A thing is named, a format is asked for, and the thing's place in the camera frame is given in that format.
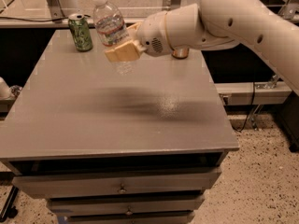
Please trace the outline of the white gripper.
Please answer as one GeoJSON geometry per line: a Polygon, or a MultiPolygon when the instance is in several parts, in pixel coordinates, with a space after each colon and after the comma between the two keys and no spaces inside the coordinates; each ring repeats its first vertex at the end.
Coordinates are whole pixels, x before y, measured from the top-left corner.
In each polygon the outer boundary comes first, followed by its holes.
{"type": "Polygon", "coordinates": [[[131,39],[113,49],[105,51],[111,63],[138,60],[143,52],[152,57],[168,55],[172,52],[166,36],[166,11],[148,16],[142,22],[127,27],[131,39]]]}

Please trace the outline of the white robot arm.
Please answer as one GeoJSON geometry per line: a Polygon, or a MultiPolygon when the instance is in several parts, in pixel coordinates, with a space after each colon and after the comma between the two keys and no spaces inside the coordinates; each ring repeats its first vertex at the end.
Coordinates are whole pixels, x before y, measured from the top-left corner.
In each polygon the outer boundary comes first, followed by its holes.
{"type": "Polygon", "coordinates": [[[200,0],[162,11],[127,28],[128,41],[105,51],[112,63],[142,53],[159,57],[176,49],[218,50],[243,44],[299,93],[299,28],[260,0],[200,0]]]}

